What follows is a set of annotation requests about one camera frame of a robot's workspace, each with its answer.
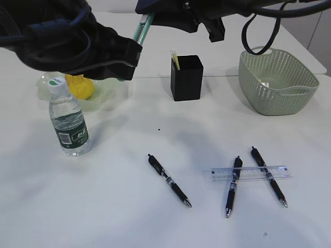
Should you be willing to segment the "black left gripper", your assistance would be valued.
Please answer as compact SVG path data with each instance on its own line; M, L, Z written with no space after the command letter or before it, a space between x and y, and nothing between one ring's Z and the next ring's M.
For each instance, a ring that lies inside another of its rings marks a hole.
M90 11L32 11L26 14L25 63L40 71L104 80L131 80L142 46L98 23Z

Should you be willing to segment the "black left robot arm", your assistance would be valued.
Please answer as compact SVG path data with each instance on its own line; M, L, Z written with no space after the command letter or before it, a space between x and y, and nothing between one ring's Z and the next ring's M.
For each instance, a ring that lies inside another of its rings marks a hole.
M142 52L87 1L1 1L1 47L32 69L92 80L131 80Z

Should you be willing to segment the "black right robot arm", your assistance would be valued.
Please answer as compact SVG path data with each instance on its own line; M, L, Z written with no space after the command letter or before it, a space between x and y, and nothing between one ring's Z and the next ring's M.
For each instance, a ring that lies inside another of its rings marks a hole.
M251 14L276 19L274 41L280 21L284 18L304 17L330 8L330 1L321 1L312 6L285 10L286 4L296 1L138 1L137 14L153 14L152 25L166 26L195 33L203 24L211 42L223 41L225 26L222 18L233 14L248 17Z

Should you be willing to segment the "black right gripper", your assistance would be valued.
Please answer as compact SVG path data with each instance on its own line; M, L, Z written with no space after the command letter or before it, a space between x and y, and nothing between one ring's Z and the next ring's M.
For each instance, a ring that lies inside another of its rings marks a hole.
M221 1L138 1L137 14L153 14L152 25L171 27L195 33L203 24L211 42L223 41L225 26L221 15L214 16L211 10L222 6Z

